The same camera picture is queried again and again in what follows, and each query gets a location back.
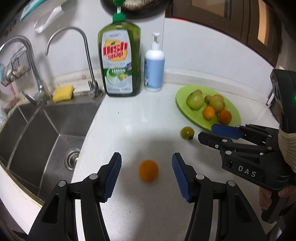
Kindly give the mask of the knit sleeve forearm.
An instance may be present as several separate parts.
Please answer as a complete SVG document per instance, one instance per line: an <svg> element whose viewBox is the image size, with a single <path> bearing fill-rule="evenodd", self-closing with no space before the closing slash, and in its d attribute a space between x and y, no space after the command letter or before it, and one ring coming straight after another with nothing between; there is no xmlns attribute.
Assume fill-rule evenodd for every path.
<svg viewBox="0 0 296 241"><path fill-rule="evenodd" d="M285 162L296 172L296 133L278 132L278 145Z"/></svg>

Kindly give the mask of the right hand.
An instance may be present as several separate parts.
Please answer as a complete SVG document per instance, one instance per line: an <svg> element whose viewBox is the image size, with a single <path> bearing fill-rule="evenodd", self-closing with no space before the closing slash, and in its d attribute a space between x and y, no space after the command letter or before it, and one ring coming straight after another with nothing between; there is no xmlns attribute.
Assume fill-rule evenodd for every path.
<svg viewBox="0 0 296 241"><path fill-rule="evenodd" d="M285 186L283 190L278 192L279 197L287 198L285 202L285 208L295 203L296 186L289 185ZM260 187L259 188L259 206L262 210L267 210L272 203L271 192Z"/></svg>

